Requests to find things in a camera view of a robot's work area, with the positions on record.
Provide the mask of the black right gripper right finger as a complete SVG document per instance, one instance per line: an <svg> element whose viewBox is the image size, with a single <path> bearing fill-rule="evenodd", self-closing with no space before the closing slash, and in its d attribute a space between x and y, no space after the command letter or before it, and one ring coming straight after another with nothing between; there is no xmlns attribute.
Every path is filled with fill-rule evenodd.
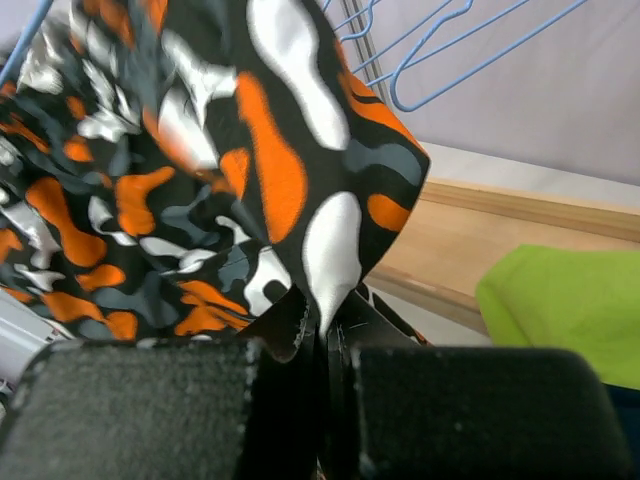
<svg viewBox="0 0 640 480"><path fill-rule="evenodd" d="M418 344L358 293L327 336L330 479L631 479L610 397L558 349Z"/></svg>

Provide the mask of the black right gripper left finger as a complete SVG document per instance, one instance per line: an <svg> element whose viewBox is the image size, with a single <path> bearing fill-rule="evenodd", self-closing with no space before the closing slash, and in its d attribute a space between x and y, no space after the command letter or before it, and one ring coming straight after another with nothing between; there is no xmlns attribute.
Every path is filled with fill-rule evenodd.
<svg viewBox="0 0 640 480"><path fill-rule="evenodd" d="M308 479L313 347L297 290L227 339L55 342L2 421L1 475Z"/></svg>

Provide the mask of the lime green shorts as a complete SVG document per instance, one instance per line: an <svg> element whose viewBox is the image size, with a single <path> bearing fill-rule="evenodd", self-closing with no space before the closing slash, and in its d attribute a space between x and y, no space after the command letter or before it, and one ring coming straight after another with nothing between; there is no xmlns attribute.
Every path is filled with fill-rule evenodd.
<svg viewBox="0 0 640 480"><path fill-rule="evenodd" d="M639 386L639 254L522 245L478 282L494 344L583 356L609 385Z"/></svg>

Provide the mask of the navy blue shorts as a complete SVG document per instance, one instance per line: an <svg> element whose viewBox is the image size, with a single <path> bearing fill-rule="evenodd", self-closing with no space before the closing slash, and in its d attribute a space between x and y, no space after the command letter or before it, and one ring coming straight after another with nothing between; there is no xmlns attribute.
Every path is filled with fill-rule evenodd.
<svg viewBox="0 0 640 480"><path fill-rule="evenodd" d="M611 402L625 434L634 463L634 478L640 474L640 391L607 385Z"/></svg>

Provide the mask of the orange camouflage shorts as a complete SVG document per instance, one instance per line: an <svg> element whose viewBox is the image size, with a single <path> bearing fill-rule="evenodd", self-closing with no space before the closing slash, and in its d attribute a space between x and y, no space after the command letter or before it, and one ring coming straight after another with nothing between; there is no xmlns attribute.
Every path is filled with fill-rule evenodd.
<svg viewBox="0 0 640 480"><path fill-rule="evenodd" d="M1 288L75 337L321 331L430 160L314 1L75 1L1 92Z"/></svg>

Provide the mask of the blue hanger of green shorts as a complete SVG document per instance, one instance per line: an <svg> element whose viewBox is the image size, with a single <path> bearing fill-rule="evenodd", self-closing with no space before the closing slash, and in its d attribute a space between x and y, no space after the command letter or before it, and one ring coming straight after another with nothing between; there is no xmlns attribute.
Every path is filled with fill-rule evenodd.
<svg viewBox="0 0 640 480"><path fill-rule="evenodd" d="M526 1L379 1L369 44L343 44L351 71L389 89L405 71L518 12Z"/></svg>

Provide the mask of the blue hanger of yellow shorts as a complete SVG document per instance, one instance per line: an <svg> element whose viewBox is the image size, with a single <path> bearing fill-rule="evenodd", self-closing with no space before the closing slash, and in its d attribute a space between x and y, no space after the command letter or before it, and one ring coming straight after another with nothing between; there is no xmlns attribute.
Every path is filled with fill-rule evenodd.
<svg viewBox="0 0 640 480"><path fill-rule="evenodd" d="M584 1L526 2L524 9L487 31L445 49L393 80L388 89L393 107L402 113L422 109L586 5Z"/></svg>

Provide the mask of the blue hanger of navy shorts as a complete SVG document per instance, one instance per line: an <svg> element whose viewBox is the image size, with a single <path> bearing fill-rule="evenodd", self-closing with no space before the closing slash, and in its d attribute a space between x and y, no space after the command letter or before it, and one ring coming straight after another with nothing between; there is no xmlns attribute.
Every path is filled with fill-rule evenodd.
<svg viewBox="0 0 640 480"><path fill-rule="evenodd" d="M324 0L319 2L341 44L372 42L375 0Z"/></svg>

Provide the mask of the blue hanger of camouflage shorts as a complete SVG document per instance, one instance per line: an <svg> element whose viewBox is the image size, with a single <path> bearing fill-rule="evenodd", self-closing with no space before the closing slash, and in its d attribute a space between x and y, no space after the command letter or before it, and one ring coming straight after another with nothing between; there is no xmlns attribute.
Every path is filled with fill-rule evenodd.
<svg viewBox="0 0 640 480"><path fill-rule="evenodd" d="M27 48L40 29L53 3L53 0L42 0L38 4L34 15L23 29L14 49L1 69L1 87L4 87L11 74L19 67Z"/></svg>

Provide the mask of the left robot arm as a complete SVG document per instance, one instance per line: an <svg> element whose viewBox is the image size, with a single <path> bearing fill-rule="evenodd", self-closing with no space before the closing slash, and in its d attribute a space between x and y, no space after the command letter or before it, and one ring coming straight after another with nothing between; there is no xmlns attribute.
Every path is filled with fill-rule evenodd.
<svg viewBox="0 0 640 480"><path fill-rule="evenodd" d="M1 292L1 417L32 358L48 344L72 338L53 321L42 319L5 291Z"/></svg>

